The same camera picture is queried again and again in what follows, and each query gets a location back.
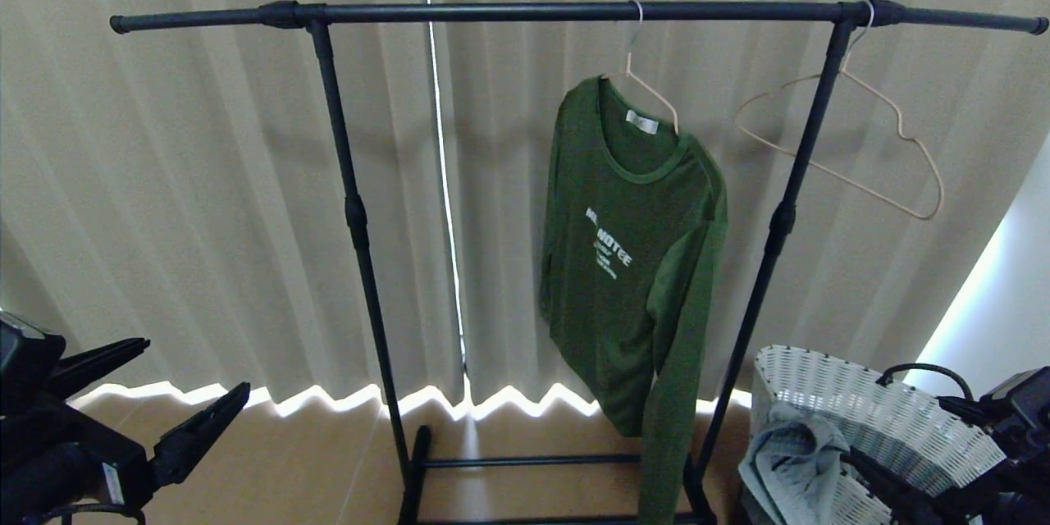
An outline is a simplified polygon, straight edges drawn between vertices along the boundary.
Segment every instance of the gray garment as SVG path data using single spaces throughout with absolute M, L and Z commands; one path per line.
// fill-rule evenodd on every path
M 752 437 L 738 468 L 754 501 L 744 503 L 751 521 L 830 523 L 841 478 L 839 458 L 848 450 L 849 444 L 834 424 L 784 402 L 773 404 L 765 427 Z M 765 514 L 756 510 L 759 507 Z

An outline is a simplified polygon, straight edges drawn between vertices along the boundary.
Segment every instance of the beige curtain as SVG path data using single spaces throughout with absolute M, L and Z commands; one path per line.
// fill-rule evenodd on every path
M 435 0 L 566 2 L 627 0 Z M 843 0 L 649 0 L 818 1 Z M 1050 13 L 1050 0 L 894 0 L 929 8 Z M 623 69 L 630 24 L 440 24 L 439 83 L 476 399 L 506 384 L 537 398 L 581 387 L 537 312 L 544 186 L 552 124 L 583 77 Z M 733 131 L 736 107 L 780 81 L 819 72 L 828 24 L 652 23 L 635 71 L 678 109 L 729 185 L 724 251 L 700 395 L 713 397 L 751 293 L 770 214 L 791 159 Z M 873 366 L 916 358 L 982 252 L 1050 129 L 1050 45 L 1007 32 L 899 25 L 870 32 L 852 68 L 900 102 L 909 133 L 933 151 L 947 201 L 918 222 L 811 170 L 752 350 L 813 346 Z M 664 107 L 621 84 L 653 112 Z M 748 114 L 795 147 L 813 96 L 802 85 Z M 894 140 L 892 113 L 840 84 L 815 160 L 926 210 L 933 181 Z M 747 387 L 750 378 L 740 384 Z
M 379 381 L 309 36 L 107 23 L 272 1 L 2 0 L 2 304 L 79 349 L 150 338 L 126 385 Z M 425 25 L 332 36 L 401 394 L 458 401 Z

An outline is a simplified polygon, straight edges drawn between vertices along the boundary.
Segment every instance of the green sweatshirt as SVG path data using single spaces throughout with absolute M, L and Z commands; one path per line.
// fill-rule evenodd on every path
M 726 225 L 721 172 L 694 136 L 675 136 L 608 81 L 568 92 L 550 152 L 540 309 L 609 420 L 642 436 L 645 525 L 674 517 Z

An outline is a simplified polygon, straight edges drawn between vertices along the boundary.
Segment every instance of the empty clothes hanger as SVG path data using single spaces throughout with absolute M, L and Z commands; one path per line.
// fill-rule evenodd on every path
M 922 151 L 923 159 L 926 159 L 926 164 L 929 165 L 929 170 L 933 173 L 933 180 L 937 182 L 937 204 L 934 204 L 933 208 L 931 208 L 931 210 L 928 213 L 919 213 L 912 210 L 911 208 L 907 208 L 897 203 L 897 201 L 890 200 L 888 196 L 885 196 L 882 193 L 874 191 L 874 189 L 867 188 L 867 186 L 861 185 L 859 182 L 853 181 L 852 178 L 843 176 L 843 174 L 835 172 L 835 170 L 832 170 L 830 169 L 830 167 L 821 165 L 821 163 L 815 163 L 811 161 L 810 166 L 817 167 L 817 169 L 820 169 L 823 172 L 832 174 L 832 176 L 837 177 L 839 181 L 844 182 L 847 185 L 856 186 L 857 189 L 861 189 L 861 191 L 866 192 L 868 193 L 868 195 L 872 195 L 878 200 L 881 200 L 883 203 L 888 204 L 889 206 L 899 208 L 899 210 L 903 211 L 908 215 L 911 215 L 912 217 L 919 219 L 930 219 L 933 217 L 933 215 L 937 215 L 938 211 L 941 210 L 941 204 L 944 201 L 944 181 L 941 178 L 941 170 L 938 169 L 937 163 L 933 162 L 933 158 L 932 155 L 930 155 L 928 148 L 926 148 L 926 144 L 923 144 L 922 141 L 917 140 L 915 136 L 904 135 L 904 114 L 901 112 L 901 107 L 898 107 L 897 103 L 894 103 L 892 100 L 888 98 L 888 96 L 883 94 L 881 91 L 877 90 L 877 88 L 872 87 L 870 84 L 867 84 L 865 83 L 865 81 L 860 80 L 859 77 L 856 77 L 855 74 L 848 71 L 846 68 L 846 65 L 849 62 L 849 54 L 853 50 L 853 47 L 857 45 L 857 42 L 859 42 L 859 40 L 861 40 L 864 35 L 866 35 L 868 28 L 870 28 L 873 21 L 875 20 L 875 6 L 869 1 L 864 1 L 864 2 L 867 2 L 869 12 L 867 24 L 864 25 L 863 30 L 860 33 L 859 36 L 857 36 L 855 40 L 853 40 L 849 46 L 846 47 L 846 55 L 842 59 L 842 65 L 841 68 L 839 68 L 839 72 L 846 80 L 852 81 L 856 85 L 859 85 L 860 88 L 863 88 L 863 90 L 870 92 L 870 94 L 876 96 L 878 100 L 881 100 L 882 103 L 885 103 L 886 105 L 889 106 L 890 109 L 894 110 L 894 114 L 896 114 L 897 118 L 897 136 L 900 136 L 901 140 L 908 141 L 909 143 L 918 146 L 919 150 Z M 756 133 L 752 133 L 751 131 L 749 131 L 749 129 L 744 128 L 744 126 L 740 125 L 739 123 L 740 113 L 742 113 L 743 110 L 746 110 L 747 107 L 751 105 L 751 103 L 756 102 L 758 99 L 773 99 L 774 96 L 779 94 L 780 91 L 784 90 L 784 88 L 791 87 L 791 85 L 801 83 L 802 81 L 816 80 L 819 79 L 819 77 L 820 74 L 813 74 L 813 76 L 802 77 L 801 79 L 788 81 L 788 83 L 780 84 L 780 87 L 777 87 L 775 91 L 764 91 L 762 92 L 762 94 L 754 96 L 753 98 L 746 100 L 743 105 L 740 105 L 739 109 L 736 110 L 736 113 L 733 117 L 733 125 L 735 125 L 736 129 L 739 129 L 739 131 L 747 133 L 747 135 L 753 136 L 753 139 L 757 141 L 761 141 L 762 144 L 765 144 L 770 148 L 773 148 L 778 152 L 784 152 L 784 154 L 792 155 L 792 158 L 794 158 L 795 152 L 788 150 L 788 148 L 781 148 L 780 146 L 773 144 L 772 141 L 764 140 L 761 136 L 756 135 Z
M 605 74 L 603 79 L 611 80 L 611 79 L 618 79 L 618 77 L 627 77 L 630 80 L 636 81 L 636 83 L 642 85 L 642 88 L 646 88 L 646 90 L 649 91 L 649 94 L 655 96 L 655 98 L 659 100 L 660 103 L 664 103 L 664 105 L 667 106 L 668 109 L 671 109 L 671 117 L 674 119 L 674 133 L 675 135 L 678 135 L 678 110 L 675 110 L 674 105 L 671 105 L 671 102 L 669 102 L 668 99 L 664 99 L 664 96 L 660 96 L 660 92 L 656 91 L 656 88 L 653 88 L 651 87 L 651 85 L 646 84 L 646 81 L 643 81 L 642 79 L 639 79 L 639 77 L 635 76 L 633 71 L 631 71 L 631 54 L 634 50 L 634 40 L 637 40 L 638 33 L 642 33 L 642 23 L 645 22 L 645 12 L 644 9 L 642 9 L 642 2 L 638 2 L 636 0 L 632 0 L 630 2 L 634 2 L 634 4 L 638 6 L 638 24 L 637 28 L 635 28 L 633 35 L 631 36 L 630 42 L 627 43 L 627 65 L 624 68 L 623 72 Z

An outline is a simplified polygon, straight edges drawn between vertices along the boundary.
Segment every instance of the clothes rack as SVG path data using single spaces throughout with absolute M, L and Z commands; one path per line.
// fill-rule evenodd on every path
M 736 383 L 751 334 L 758 320 L 762 300 L 773 277 L 777 256 L 783 250 L 784 240 L 795 223 L 795 204 L 802 187 L 811 154 L 817 143 L 821 122 L 832 96 L 849 37 L 856 27 L 868 24 L 869 6 L 875 16 L 872 27 L 888 24 L 940 24 L 951 27 L 998 28 L 998 30 L 1027 32 L 1038 36 L 1047 30 L 1046 17 L 1008 17 L 1000 14 L 959 13 L 951 9 L 909 8 L 906 5 L 883 0 L 869 2 L 642 2 L 645 5 L 646 21 L 825 21 L 833 24 L 828 39 L 826 58 L 817 90 L 813 98 L 810 114 L 799 143 L 795 163 L 792 166 L 783 198 L 770 219 L 770 233 L 765 240 L 764 253 L 755 285 L 748 301 L 740 331 L 737 335 L 726 376 L 711 421 L 700 449 L 699 458 L 693 464 L 690 458 L 682 458 L 682 483 L 692 507 L 691 512 L 678 513 L 675 523 L 715 524 L 717 520 L 711 510 L 702 490 L 702 477 L 715 447 L 721 428 L 730 395 Z M 553 4 L 423 4 L 423 5 L 326 5 L 298 4 L 294 1 L 273 2 L 248 9 L 210 9 L 197 13 L 146 14 L 135 17 L 112 17 L 110 27 L 117 33 L 143 32 L 151 28 L 210 27 L 220 24 L 266 24 L 277 28 L 304 28 L 313 38 L 314 49 L 320 64 L 324 98 L 328 103 L 335 141 L 339 171 L 345 189 L 343 211 L 350 228 L 357 262 L 360 267 L 368 304 L 372 334 L 375 338 L 376 354 L 382 376 L 383 394 L 390 405 L 391 427 L 397 447 L 398 465 L 404 492 L 401 501 L 399 525 L 617 525 L 634 523 L 631 516 L 612 517 L 569 517 L 540 519 L 510 519 L 498 521 L 420 521 L 419 505 L 423 492 L 423 481 L 428 469 L 498 467 L 522 465 L 560 465 L 583 463 L 630 463 L 637 462 L 638 456 L 611 454 L 595 456 L 529 456 L 514 458 L 484 459 L 430 459 L 430 428 L 419 427 L 408 454 L 401 413 L 398 408 L 397 390 L 391 369 L 390 350 L 383 329 L 379 292 L 376 287 L 375 271 L 369 249 L 369 234 L 364 204 L 357 190 L 354 163 L 351 158 L 345 119 L 336 80 L 335 56 L 329 36 L 329 25 L 338 23 L 424 23 L 424 21 L 634 21 L 638 17 L 638 6 L 633 2 L 554 2 Z

